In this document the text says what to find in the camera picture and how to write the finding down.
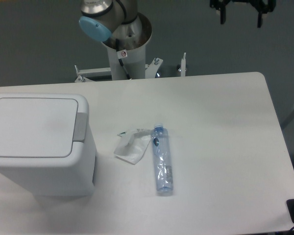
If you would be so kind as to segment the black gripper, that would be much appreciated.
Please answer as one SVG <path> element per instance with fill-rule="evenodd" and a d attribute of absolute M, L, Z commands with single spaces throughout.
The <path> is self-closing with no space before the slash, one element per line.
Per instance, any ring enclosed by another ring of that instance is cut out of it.
<path fill-rule="evenodd" d="M 226 22 L 226 6 L 230 2 L 248 3 L 258 11 L 257 27 L 261 28 L 263 24 L 263 14 L 272 12 L 276 7 L 275 0 L 209 0 L 211 8 L 215 8 L 220 12 L 220 23 Z"/>

